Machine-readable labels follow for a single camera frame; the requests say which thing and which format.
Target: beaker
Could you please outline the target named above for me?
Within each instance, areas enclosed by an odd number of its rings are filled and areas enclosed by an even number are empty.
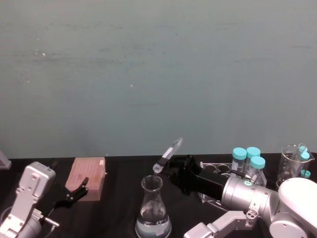
[[[142,179],[144,199],[135,224],[139,238],[166,238],[171,232],[172,225],[160,196],[162,185],[163,181],[157,175]]]
[[[281,160],[278,167],[276,186],[287,179],[300,177],[301,171],[306,171],[309,162],[314,160],[312,154],[307,150],[306,145],[286,145],[282,148]]]

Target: blue cap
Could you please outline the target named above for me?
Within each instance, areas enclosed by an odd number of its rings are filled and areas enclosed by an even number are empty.
[[[243,148],[237,147],[233,149],[232,156],[237,160],[244,160],[247,157],[247,151]]]
[[[251,158],[251,166],[255,169],[263,169],[265,166],[265,159],[260,156],[253,156]]]
[[[307,161],[310,158],[310,155],[308,152],[304,152],[301,154],[301,160],[302,161]]]
[[[301,171],[301,177],[308,179],[311,176],[311,172],[309,172],[308,170],[302,170]]]
[[[260,156],[261,154],[261,150],[259,150],[259,148],[257,147],[249,147],[247,149],[247,156],[249,158],[252,158],[253,156]]]
[[[305,145],[301,145],[299,147],[299,150],[300,150],[300,152],[304,153],[304,152],[307,152],[308,149],[307,149],[307,147]]]

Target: black table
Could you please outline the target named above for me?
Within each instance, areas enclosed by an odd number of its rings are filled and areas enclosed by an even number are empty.
[[[264,173],[267,186],[274,188],[280,154],[263,154],[266,159]],[[72,208],[60,208],[50,215],[62,227],[50,238],[137,238],[134,231],[136,217],[141,208],[143,190],[140,182],[152,174],[152,166],[159,156],[109,157],[106,159],[102,199],[98,202],[78,202]],[[231,155],[196,155],[197,162],[230,163]],[[15,190],[24,168],[33,161],[50,166],[56,172],[56,181],[65,184],[74,158],[16,159],[10,171],[0,171],[0,211],[11,206]],[[317,171],[312,163],[311,172]],[[224,212],[210,204],[202,203],[196,193],[183,195],[173,184],[163,179],[161,195],[172,222],[170,238],[182,238],[199,222],[208,224]],[[312,180],[317,174],[312,173]],[[40,237],[44,237],[49,226],[44,225]],[[259,221],[252,231],[234,231],[228,238],[270,237],[268,228]]]

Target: gray wall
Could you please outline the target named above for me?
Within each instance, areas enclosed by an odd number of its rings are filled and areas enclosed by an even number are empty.
[[[314,0],[2,0],[10,158],[317,150]]]

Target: glass flask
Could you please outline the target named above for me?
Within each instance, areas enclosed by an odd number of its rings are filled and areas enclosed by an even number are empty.
[[[135,232],[139,238],[166,238],[172,230],[160,196],[162,185],[163,181],[157,175],[146,176],[142,179],[144,199],[135,224]]]
[[[278,167],[277,188],[287,179],[301,176],[301,171],[306,171],[310,161],[314,160],[306,145],[286,145],[282,148],[281,160]]]

